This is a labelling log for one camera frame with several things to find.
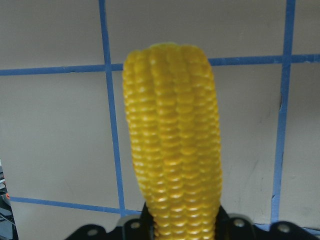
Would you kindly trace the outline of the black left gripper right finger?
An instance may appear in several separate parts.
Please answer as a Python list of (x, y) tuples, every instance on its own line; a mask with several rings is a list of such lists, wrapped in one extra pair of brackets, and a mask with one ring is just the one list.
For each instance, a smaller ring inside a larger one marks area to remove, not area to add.
[(229, 220), (229, 215), (221, 205), (218, 209), (218, 214), (215, 218), (215, 230), (214, 230), (214, 239), (215, 240), (224, 240), (226, 234), (226, 226)]

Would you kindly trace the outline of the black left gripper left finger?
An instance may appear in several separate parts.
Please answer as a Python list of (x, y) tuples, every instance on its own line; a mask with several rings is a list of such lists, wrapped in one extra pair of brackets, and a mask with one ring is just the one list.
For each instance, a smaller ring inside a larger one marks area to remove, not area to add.
[(154, 240), (154, 219), (152, 215), (149, 213), (149, 209), (146, 203), (144, 203), (143, 205), (139, 220), (141, 224), (142, 239)]

